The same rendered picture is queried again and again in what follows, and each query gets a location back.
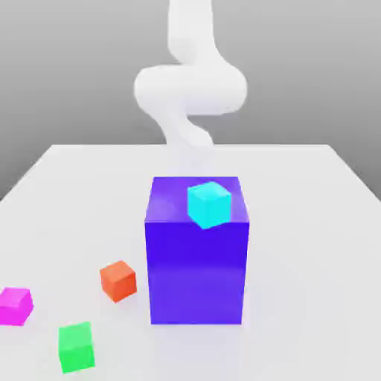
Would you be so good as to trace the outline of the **small magenta cube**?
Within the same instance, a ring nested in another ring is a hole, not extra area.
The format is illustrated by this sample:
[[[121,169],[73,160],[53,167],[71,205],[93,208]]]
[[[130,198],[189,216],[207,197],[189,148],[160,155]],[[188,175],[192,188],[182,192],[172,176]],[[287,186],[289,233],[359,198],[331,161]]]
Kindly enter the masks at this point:
[[[0,325],[23,326],[32,310],[28,288],[5,287],[0,292]]]

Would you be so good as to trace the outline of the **small orange cube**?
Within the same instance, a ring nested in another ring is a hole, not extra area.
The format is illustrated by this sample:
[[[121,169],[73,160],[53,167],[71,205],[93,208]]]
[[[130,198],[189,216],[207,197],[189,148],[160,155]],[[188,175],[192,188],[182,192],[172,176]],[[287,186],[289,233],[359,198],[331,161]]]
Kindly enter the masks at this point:
[[[100,280],[103,291],[115,303],[137,292],[136,273],[122,260],[102,268]]]

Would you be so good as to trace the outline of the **small cyan cube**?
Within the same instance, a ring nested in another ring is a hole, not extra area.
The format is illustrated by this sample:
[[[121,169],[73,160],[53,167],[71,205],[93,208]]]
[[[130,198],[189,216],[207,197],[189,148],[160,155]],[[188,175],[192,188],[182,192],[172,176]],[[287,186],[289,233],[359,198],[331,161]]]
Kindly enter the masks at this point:
[[[187,189],[188,216],[202,229],[231,221],[231,193],[216,182]]]

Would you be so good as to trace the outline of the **small green cube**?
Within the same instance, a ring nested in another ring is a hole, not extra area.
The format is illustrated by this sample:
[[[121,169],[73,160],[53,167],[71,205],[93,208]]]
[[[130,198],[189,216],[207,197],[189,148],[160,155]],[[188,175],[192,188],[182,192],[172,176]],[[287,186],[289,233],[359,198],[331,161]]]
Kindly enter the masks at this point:
[[[59,328],[59,359],[64,374],[95,366],[92,326],[89,321]]]

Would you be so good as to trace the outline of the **large purple box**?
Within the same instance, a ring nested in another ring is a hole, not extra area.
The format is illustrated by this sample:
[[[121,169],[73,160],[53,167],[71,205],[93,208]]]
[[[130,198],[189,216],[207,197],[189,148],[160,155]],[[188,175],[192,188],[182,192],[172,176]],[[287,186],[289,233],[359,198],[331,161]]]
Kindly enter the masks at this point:
[[[216,182],[231,194],[231,220],[203,229],[187,190]],[[153,179],[144,220],[152,324],[241,324],[249,215],[236,176]]]

